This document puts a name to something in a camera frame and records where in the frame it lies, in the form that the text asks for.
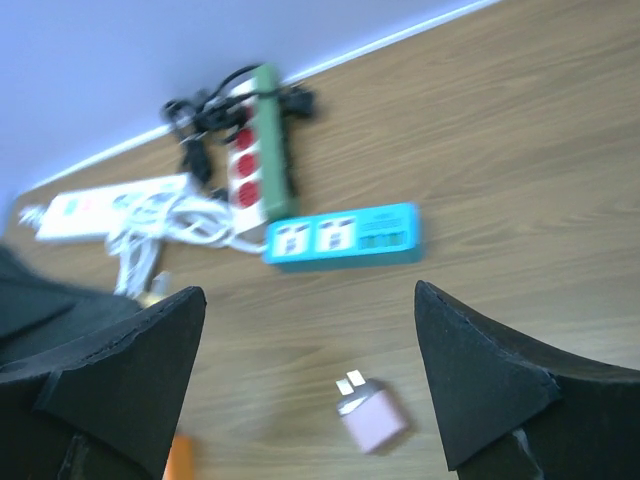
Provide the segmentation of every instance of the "white cable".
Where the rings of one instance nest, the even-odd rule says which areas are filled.
[[[42,225],[42,217],[44,217],[47,207],[44,205],[28,205],[20,210],[20,225],[29,225],[38,230]]]
[[[152,193],[134,202],[105,241],[107,253],[120,256],[115,293],[137,297],[149,282],[162,240],[212,248],[229,246],[259,254],[264,245],[239,238],[229,205],[182,192]]]

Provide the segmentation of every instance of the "black cable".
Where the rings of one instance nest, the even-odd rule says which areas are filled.
[[[314,94],[301,86],[293,86],[287,91],[276,88],[270,91],[253,91],[240,95],[223,94],[225,88],[242,75],[250,73],[259,65],[248,65],[228,75],[211,94],[200,91],[196,102],[189,100],[171,100],[162,108],[162,116],[171,125],[171,131],[185,148],[182,162],[203,184],[208,184],[213,176],[213,165],[202,141],[206,133],[218,145],[233,142],[248,121],[248,116],[240,104],[251,97],[278,97],[284,115],[293,114],[311,117],[314,113]],[[187,120],[192,133],[185,132],[181,124]]]

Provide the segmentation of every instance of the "power cord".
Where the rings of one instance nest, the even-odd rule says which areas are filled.
[[[152,193],[134,202],[105,241],[120,257],[115,293],[132,298],[146,290],[163,240],[259,254],[264,245],[238,237],[226,202],[182,192]]]
[[[222,80],[211,94],[200,91],[194,101],[171,100],[162,108],[163,118],[171,125],[172,132],[184,148],[183,169],[190,171],[202,185],[210,184],[213,177],[213,164],[204,144],[204,136],[212,134],[213,142],[219,145],[233,142],[248,120],[245,109],[240,107],[245,100],[254,96],[277,97],[283,115],[311,118],[315,114],[315,94],[301,85],[235,96],[225,93],[232,82],[258,66],[248,65],[236,70]],[[180,126],[185,121],[190,126],[190,133]]]
[[[27,205],[20,210],[19,225],[28,225],[29,227],[38,230],[42,225],[42,218],[47,209],[44,205]]]

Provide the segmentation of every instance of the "pink charger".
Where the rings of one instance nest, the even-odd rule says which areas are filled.
[[[363,453],[375,452],[407,430],[406,418],[379,381],[365,380],[354,370],[336,385],[343,395],[338,414]]]

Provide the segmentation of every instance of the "green power strip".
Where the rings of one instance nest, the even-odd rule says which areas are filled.
[[[263,64],[230,95],[279,91],[279,86],[275,68]],[[255,95],[242,105],[248,122],[229,144],[229,199],[234,230],[259,238],[268,223],[297,215],[298,202],[279,97]]]

